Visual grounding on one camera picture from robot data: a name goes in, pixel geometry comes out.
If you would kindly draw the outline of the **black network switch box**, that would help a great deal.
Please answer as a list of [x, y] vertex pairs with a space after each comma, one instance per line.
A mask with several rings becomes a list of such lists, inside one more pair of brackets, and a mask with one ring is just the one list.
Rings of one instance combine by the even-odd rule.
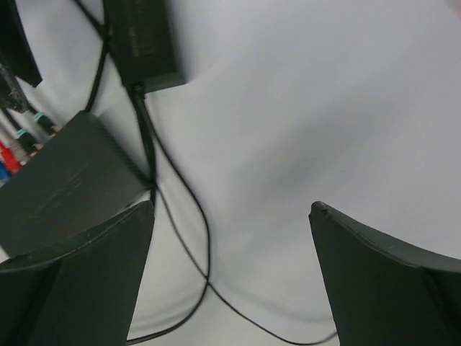
[[110, 219], [147, 179], [94, 115], [79, 112], [1, 187], [1, 248], [9, 257]]

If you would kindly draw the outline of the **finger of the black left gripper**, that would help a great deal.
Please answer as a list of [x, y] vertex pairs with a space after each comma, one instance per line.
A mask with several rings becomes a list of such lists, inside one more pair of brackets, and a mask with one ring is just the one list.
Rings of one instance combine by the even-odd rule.
[[17, 112], [29, 109], [19, 80], [31, 87], [42, 81], [27, 41], [15, 1], [1, 1], [1, 106]]

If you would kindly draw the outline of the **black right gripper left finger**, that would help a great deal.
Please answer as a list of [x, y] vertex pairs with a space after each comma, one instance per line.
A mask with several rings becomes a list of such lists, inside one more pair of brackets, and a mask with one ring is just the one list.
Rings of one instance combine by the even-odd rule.
[[153, 234], [143, 201], [1, 263], [2, 345], [124, 345]]

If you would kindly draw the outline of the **black cable teal boot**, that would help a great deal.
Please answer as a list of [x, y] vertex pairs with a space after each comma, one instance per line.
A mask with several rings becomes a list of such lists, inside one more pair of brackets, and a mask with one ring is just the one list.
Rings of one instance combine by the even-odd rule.
[[48, 136], [54, 137], [60, 131], [60, 128], [44, 112], [38, 111], [32, 104], [28, 105], [28, 109], [32, 113], [33, 120]]

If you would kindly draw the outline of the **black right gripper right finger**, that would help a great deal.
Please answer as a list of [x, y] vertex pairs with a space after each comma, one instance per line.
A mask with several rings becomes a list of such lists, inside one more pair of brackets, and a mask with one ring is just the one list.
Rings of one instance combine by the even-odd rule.
[[460, 260], [317, 201], [311, 233], [340, 345], [459, 345]]

